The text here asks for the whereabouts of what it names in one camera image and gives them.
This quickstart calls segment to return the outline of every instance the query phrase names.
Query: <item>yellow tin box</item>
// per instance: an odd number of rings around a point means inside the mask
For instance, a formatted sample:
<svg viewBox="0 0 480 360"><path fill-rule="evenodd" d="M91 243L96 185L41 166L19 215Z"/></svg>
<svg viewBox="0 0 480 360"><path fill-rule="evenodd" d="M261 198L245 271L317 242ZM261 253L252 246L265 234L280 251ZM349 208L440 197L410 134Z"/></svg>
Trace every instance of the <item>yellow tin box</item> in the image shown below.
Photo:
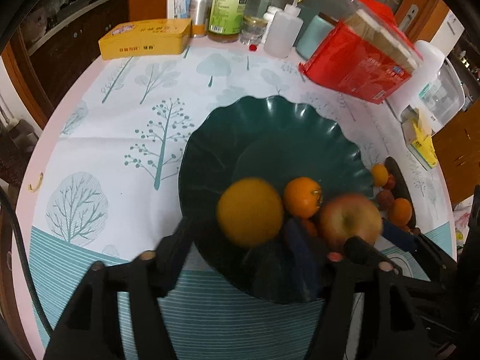
<svg viewBox="0 0 480 360"><path fill-rule="evenodd" d="M180 54L190 41L191 19L123 23L98 41L103 59Z"/></svg>

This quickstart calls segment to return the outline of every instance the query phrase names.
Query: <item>white appliance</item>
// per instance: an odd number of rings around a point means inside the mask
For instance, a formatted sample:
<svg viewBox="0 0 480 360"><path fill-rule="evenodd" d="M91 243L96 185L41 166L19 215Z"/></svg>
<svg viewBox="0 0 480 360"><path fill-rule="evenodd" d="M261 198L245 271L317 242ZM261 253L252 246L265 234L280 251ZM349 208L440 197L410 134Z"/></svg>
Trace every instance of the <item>white appliance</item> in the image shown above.
<svg viewBox="0 0 480 360"><path fill-rule="evenodd" d="M415 47L423 61L412 77L387 98L387 103L400 122L420 109L429 117L435 133L463 107L465 93L452 63L438 48L424 40L417 40Z"/></svg>

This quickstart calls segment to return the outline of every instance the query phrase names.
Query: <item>metal canister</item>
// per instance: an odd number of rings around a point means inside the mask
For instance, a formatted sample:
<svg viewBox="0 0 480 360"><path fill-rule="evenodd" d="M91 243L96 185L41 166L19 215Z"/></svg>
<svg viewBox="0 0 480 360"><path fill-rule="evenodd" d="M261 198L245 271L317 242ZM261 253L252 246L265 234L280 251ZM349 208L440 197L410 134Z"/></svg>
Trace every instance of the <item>metal canister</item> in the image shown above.
<svg viewBox="0 0 480 360"><path fill-rule="evenodd" d="M190 0L191 37L207 35L212 0Z"/></svg>

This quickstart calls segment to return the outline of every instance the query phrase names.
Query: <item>tree pattern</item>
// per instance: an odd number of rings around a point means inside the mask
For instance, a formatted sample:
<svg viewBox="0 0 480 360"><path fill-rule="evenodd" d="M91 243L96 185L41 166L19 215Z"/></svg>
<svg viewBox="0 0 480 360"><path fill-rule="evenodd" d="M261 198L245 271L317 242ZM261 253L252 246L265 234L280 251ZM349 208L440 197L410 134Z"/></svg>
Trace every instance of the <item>tree pattern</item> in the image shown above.
<svg viewBox="0 0 480 360"><path fill-rule="evenodd" d="M425 197L425 192L424 192L425 181L423 180L423 177L422 177L422 171L420 169L419 162L411 152L408 152L407 155L409 158L410 174L413 176L413 186L419 189L422 196Z"/></svg>
<svg viewBox="0 0 480 360"><path fill-rule="evenodd" d="M260 75L267 84L270 84L275 88L277 95L279 95L281 91L285 92L290 87L284 83L277 73L270 69L262 69Z"/></svg>
<svg viewBox="0 0 480 360"><path fill-rule="evenodd" d="M267 58L261 56L250 56L244 52L234 50L231 50L230 52L233 54L232 61L245 63L246 71L250 71L250 68L257 68L261 63L266 63L268 61Z"/></svg>
<svg viewBox="0 0 480 360"><path fill-rule="evenodd" d="M430 178L425 180L425 191L427 192L427 198L430 200L431 205L435 209L435 216L438 219L438 211L437 211L437 192L435 191L434 186L434 174L430 172Z"/></svg>
<svg viewBox="0 0 480 360"><path fill-rule="evenodd" d="M149 120L146 129L135 130L136 134L140 135L143 140L150 140L152 143L160 141L161 145L159 151L151 151L147 146L143 144L135 144L130 147L131 151L137 151L139 155L148 157L147 162L142 162L141 158L133 157L131 154L124 155L125 166L134 164L136 168L142 168L154 180L154 188L158 190L160 188L160 182L164 179L177 175L180 169L179 163L183 157L183 147L180 147L176 153L170 152L167 154L167 142L182 142L186 143L191 135L191 132L187 132L188 129L195 127L190 122L190 117L183 112L183 106L180 99L162 100L158 105L152 107L152 111L155 112L155 118L157 121ZM172 130L181 129L182 132L172 132ZM171 169L171 165L175 165L175 170ZM170 172L165 175L164 167L169 166Z"/></svg>
<svg viewBox="0 0 480 360"><path fill-rule="evenodd" d="M367 102L363 102L363 105L365 107L365 110L367 111L367 114L370 116L371 121L373 122L373 125L378 131L378 136L382 138L383 145L385 146L385 149L387 150L387 154L390 155L390 151L388 150L388 141L387 141L387 135L385 135L382 131L382 126L378 122L377 117L374 115L374 113L370 109L370 105Z"/></svg>
<svg viewBox="0 0 480 360"><path fill-rule="evenodd" d="M215 104L216 107L226 107L227 105L230 105L234 102L236 102L238 99L242 98L243 96L246 96L247 93L244 88L238 87L238 86L233 86L229 85L228 88L225 88L222 90L221 94L218 94L216 99L217 99L217 104Z"/></svg>
<svg viewBox="0 0 480 360"><path fill-rule="evenodd" d="M382 161L382 156L376 146L363 131L357 130L352 136L354 137L353 141L360 148L361 158L367 169L371 169L375 164Z"/></svg>
<svg viewBox="0 0 480 360"><path fill-rule="evenodd" d="M217 52L210 54L197 66L198 74L210 77L209 88L212 86L213 77L228 77L231 72L230 62Z"/></svg>
<svg viewBox="0 0 480 360"><path fill-rule="evenodd" d="M338 113L332 104L323 102L322 98L315 92L304 92L300 96L300 102L310 104L317 113L327 119L338 120Z"/></svg>
<svg viewBox="0 0 480 360"><path fill-rule="evenodd" d="M294 75L299 75L301 80L306 83L306 79L305 77L303 76L303 74L301 74L299 72L299 69L297 66L295 66L294 64L292 64L291 62L289 61L285 61L284 63L282 63L282 70L289 73L289 74L294 74Z"/></svg>
<svg viewBox="0 0 480 360"><path fill-rule="evenodd" d="M350 109L350 106L349 106L349 100L345 98L345 95L343 93L338 94L337 102L338 102L338 105L340 106L340 108L348 110L348 112L350 113L350 116L352 117L353 121L356 122L357 120L353 116L353 112L352 112L352 110Z"/></svg>
<svg viewBox="0 0 480 360"><path fill-rule="evenodd" d="M52 193L46 221L56 237L84 246L105 227L108 205L95 177L86 172L74 173Z"/></svg>
<svg viewBox="0 0 480 360"><path fill-rule="evenodd" d="M148 93L153 89L162 86L163 88L172 88L177 85L177 78L180 75L179 71L171 71L177 64L177 61L170 60L162 63L162 68L159 71L159 64L153 63L147 65L145 74L135 77L135 83L145 86L145 93L143 94L140 104L143 103Z"/></svg>
<svg viewBox="0 0 480 360"><path fill-rule="evenodd" d="M112 256L112 257L119 257L119 252L115 245L107 245L103 248L102 254L106 254L107 256Z"/></svg>
<svg viewBox="0 0 480 360"><path fill-rule="evenodd" d="M185 52L183 53L183 59L187 58L188 52L190 51L190 47L191 46L187 46L187 48L185 49Z"/></svg>
<svg viewBox="0 0 480 360"><path fill-rule="evenodd" d="M76 128L81 125L81 123L87 117L87 115L88 115L87 103L82 100L75 108L75 111L73 111L70 117L68 118L67 122L65 123L65 126L63 126L63 130L61 131L61 134L67 137L72 135L73 132L76 130Z"/></svg>
<svg viewBox="0 0 480 360"><path fill-rule="evenodd" d="M120 65L117 67L115 72L110 75L105 86L101 89L102 93L105 93L102 104L107 101L107 98L112 91L117 91L123 88L123 81L125 80L125 77L128 76L128 73L130 73L130 71L133 69L138 59L139 57L131 56L130 58L125 58L120 62Z"/></svg>

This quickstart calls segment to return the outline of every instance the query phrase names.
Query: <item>black cable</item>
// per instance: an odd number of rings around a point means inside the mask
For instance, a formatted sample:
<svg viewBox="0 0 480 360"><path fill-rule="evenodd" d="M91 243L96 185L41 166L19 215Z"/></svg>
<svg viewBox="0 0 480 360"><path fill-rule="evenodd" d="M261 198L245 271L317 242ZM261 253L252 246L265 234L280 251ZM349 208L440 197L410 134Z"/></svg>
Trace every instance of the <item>black cable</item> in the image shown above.
<svg viewBox="0 0 480 360"><path fill-rule="evenodd" d="M42 322L43 327L46 330L46 333L51 336L53 333L52 326L45 315L45 311L43 310L42 304L40 303L40 299L38 298L37 290L35 289L35 284L33 283L32 273L30 272L30 268L28 266L28 259L27 253L25 252L25 245L23 244L23 237L22 232L20 230L20 224L18 223L17 214L15 210L10 204L10 200L8 199L7 194L0 187L0 204L1 207L6 211L8 216L10 217L10 223L13 230L13 235L15 236L15 243L17 244L18 249L18 256L20 257L20 264L22 265L23 276L25 277L25 281L27 283L28 292L30 293L30 297L32 298L33 305L35 310L37 311L38 317Z"/></svg>

